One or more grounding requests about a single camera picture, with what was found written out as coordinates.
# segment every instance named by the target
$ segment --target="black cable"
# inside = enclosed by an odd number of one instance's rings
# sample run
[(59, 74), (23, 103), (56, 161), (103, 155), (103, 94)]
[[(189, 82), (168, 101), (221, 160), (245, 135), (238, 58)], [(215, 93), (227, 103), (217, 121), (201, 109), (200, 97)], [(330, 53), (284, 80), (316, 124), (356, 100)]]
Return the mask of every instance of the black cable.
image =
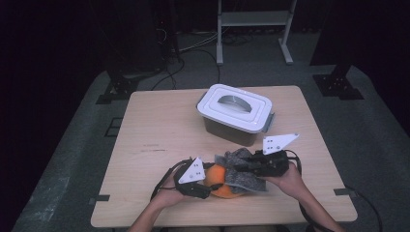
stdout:
[[(164, 77), (164, 78), (162, 78), (161, 80), (159, 80), (152, 88), (151, 88), (151, 91), (153, 91), (161, 82), (163, 82), (164, 80), (166, 80), (166, 79), (168, 79), (168, 78), (171, 78), (171, 79), (173, 79), (174, 78), (174, 74), (176, 74), (176, 73), (178, 73), (179, 71), (181, 71), (183, 68), (184, 68), (184, 66), (185, 66), (185, 61), (181, 58), (181, 62), (182, 62), (182, 66), (181, 66), (181, 68), (179, 69), (179, 70), (177, 70), (176, 72), (173, 72), (173, 73), (170, 73), (168, 76), (166, 76), (166, 77)], [(172, 80), (172, 83), (173, 83), (173, 85), (174, 85), (174, 87), (175, 87), (175, 85), (176, 85), (176, 82), (175, 82), (175, 79), (173, 79)]]
[[(123, 18), (120, 17), (117, 0), (112, 0), (112, 2), (115, 8), (115, 13), (116, 13), (115, 15), (117, 16), (117, 19), (120, 22), (119, 29), (121, 29), (122, 33), (125, 35), (127, 30), (124, 28), (125, 22), (122, 20)], [(132, 44), (133, 41), (131, 41), (131, 38), (128, 38), (128, 37), (125, 37), (125, 39), (128, 41), (127, 43), (125, 43), (125, 45), (128, 47), (127, 51), (129, 52), (129, 57), (131, 57), (132, 55), (131, 55), (131, 50), (130, 50), (130, 44)]]
[(88, 4), (90, 6), (90, 10), (92, 12), (92, 16), (95, 19), (95, 22), (97, 23), (100, 31), (102, 32), (103, 36), (105, 37), (106, 42), (109, 44), (109, 46), (111, 46), (111, 48), (115, 51), (115, 53), (117, 53), (117, 55), (119, 55), (121, 57), (121, 59), (123, 59), (124, 62), (127, 62), (128, 59), (123, 56), (123, 54), (114, 46), (114, 44), (111, 42), (111, 40), (109, 39), (109, 37), (106, 35), (105, 31), (103, 30), (103, 27), (100, 25), (98, 17), (97, 17), (97, 13), (94, 10), (93, 4), (91, 3), (91, 0), (88, 0)]
[[(288, 158), (289, 160), (295, 160), (297, 162), (296, 167), (298, 168), (299, 173), (302, 176), (302, 163), (301, 160), (299, 159), (298, 155), (296, 155), (295, 152), (290, 151), (290, 150), (283, 150), (285, 152), (290, 152), (293, 155), (295, 155), (294, 158)], [(301, 209), (302, 215), (304, 216), (304, 218), (307, 220), (307, 222), (311, 225), (313, 225), (316, 229), (319, 229), (320, 231), (323, 232), (334, 232), (333, 230), (330, 230), (328, 228), (326, 228), (325, 226), (317, 223), (315, 220), (313, 220), (307, 213), (307, 211), (305, 210), (305, 208), (301, 205), (301, 203), (299, 203), (299, 208)]]
[(173, 76), (173, 73), (171, 73), (171, 72), (168, 70), (168, 66), (166, 66), (165, 71), (166, 71), (166, 72), (169, 74), (169, 76), (171, 77), (172, 89), (173, 89), (173, 90), (176, 90), (176, 89), (177, 89), (177, 81), (175, 80), (175, 78), (174, 78), (174, 76)]
[(379, 231), (380, 231), (380, 232), (383, 232), (383, 222), (382, 222), (382, 218), (380, 217), (379, 212), (376, 210), (376, 207), (374, 207), (374, 205), (371, 204), (371, 202), (370, 202), (363, 194), (361, 194), (360, 192), (358, 192), (358, 191), (355, 190), (354, 188), (351, 188), (351, 187), (349, 187), (349, 186), (347, 186), (347, 185), (345, 185), (345, 186), (346, 186), (347, 189), (350, 189), (350, 190), (354, 191), (357, 195), (359, 195), (360, 197), (362, 197), (365, 202), (367, 202), (367, 204), (371, 207), (371, 209), (373, 210), (373, 212), (374, 212), (374, 213), (376, 214), (376, 216), (377, 216), (377, 223), (378, 223), (378, 226), (379, 226)]
[(227, 34), (222, 38), (222, 43), (229, 46), (240, 46), (252, 42), (253, 35), (249, 34), (249, 37), (250, 39), (247, 39), (245, 36)]
[(215, 32), (203, 32), (203, 33), (198, 33), (198, 32), (187, 32), (186, 34), (188, 35), (193, 35), (193, 36), (198, 36), (198, 37), (204, 37), (204, 38), (209, 38), (210, 36), (214, 36)]
[(160, 187), (160, 189), (165, 189), (165, 190), (176, 190), (176, 188), (175, 188), (175, 187), (173, 187), (173, 188)]
[(162, 188), (163, 183), (168, 179), (168, 177), (171, 175), (171, 173), (175, 170), (180, 165), (187, 164), (188, 160), (182, 160), (176, 163), (173, 167), (169, 168), (168, 171), (166, 171), (165, 175), (163, 175), (162, 179), (157, 183), (157, 185), (154, 188), (153, 193), (151, 194), (150, 201), (157, 195), (157, 192)]

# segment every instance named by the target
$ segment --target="container handle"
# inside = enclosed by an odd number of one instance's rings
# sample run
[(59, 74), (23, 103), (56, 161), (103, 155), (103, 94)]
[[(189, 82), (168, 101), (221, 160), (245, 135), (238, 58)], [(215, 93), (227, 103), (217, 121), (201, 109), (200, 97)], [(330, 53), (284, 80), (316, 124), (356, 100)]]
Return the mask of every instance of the container handle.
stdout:
[(247, 113), (250, 113), (252, 111), (252, 107), (250, 107), (250, 104), (247, 103), (247, 101), (233, 96), (233, 95), (225, 95), (220, 97), (220, 99), (218, 100), (219, 103), (223, 103), (223, 104), (235, 104), (235, 105), (239, 105), (241, 106), (244, 111), (246, 111)]
[(265, 122), (265, 126), (262, 129), (262, 132), (267, 132), (272, 124), (274, 123), (274, 119), (275, 119), (275, 113), (269, 114), (268, 119)]

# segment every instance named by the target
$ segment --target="human hand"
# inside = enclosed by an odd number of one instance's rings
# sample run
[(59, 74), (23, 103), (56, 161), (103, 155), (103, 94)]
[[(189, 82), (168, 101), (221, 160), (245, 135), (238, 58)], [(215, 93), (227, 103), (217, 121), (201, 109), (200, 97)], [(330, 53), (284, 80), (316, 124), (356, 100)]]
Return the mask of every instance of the human hand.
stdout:
[(176, 205), (185, 199), (191, 198), (191, 196), (186, 196), (179, 190), (175, 189), (174, 175), (175, 171), (165, 180), (157, 195), (151, 202), (158, 204), (161, 208), (166, 208)]
[(307, 186), (302, 180), (295, 163), (289, 162), (289, 169), (280, 177), (261, 177), (261, 179), (278, 186), (284, 193), (300, 200), (306, 194), (310, 194)]

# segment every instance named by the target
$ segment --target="white shelf frame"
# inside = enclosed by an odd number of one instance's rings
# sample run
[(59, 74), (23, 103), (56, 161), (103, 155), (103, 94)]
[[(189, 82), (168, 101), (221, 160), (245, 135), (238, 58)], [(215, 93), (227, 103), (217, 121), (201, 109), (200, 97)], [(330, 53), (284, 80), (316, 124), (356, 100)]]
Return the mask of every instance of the white shelf frame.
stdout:
[(284, 25), (283, 37), (278, 39), (280, 49), (287, 65), (293, 64), (292, 56), (287, 48), (287, 39), (296, 8), (297, 0), (292, 0), (289, 11), (274, 12), (229, 12), (223, 13), (222, 0), (218, 2), (218, 40), (217, 64), (223, 65), (222, 27), (224, 26), (270, 26)]

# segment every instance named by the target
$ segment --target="dark background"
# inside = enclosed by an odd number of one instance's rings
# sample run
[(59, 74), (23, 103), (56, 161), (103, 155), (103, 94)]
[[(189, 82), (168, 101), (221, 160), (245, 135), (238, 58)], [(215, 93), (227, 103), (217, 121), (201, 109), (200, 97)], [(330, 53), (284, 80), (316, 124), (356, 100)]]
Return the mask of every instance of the dark background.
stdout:
[[(137, 70), (161, 65), (163, 48), (153, 45), (153, 28), (169, 27), (166, 1), (151, 1), (151, 6), (125, 2), (135, 7), (135, 17), (114, 0), (1, 1), (1, 231), (13, 227), (88, 87), (105, 70), (105, 58), (116, 57)], [(289, 4), (249, 2), (238, 4), (253, 11), (282, 10)], [(312, 65), (347, 61), (363, 70), (410, 131), (407, 3), (332, 3), (298, 1), (292, 30), (323, 28)], [(176, 6), (177, 31), (216, 30), (217, 1), (179, 0)], [(224, 1), (227, 11), (233, 6), (235, 1)], [(141, 59), (147, 44), (154, 51)]]

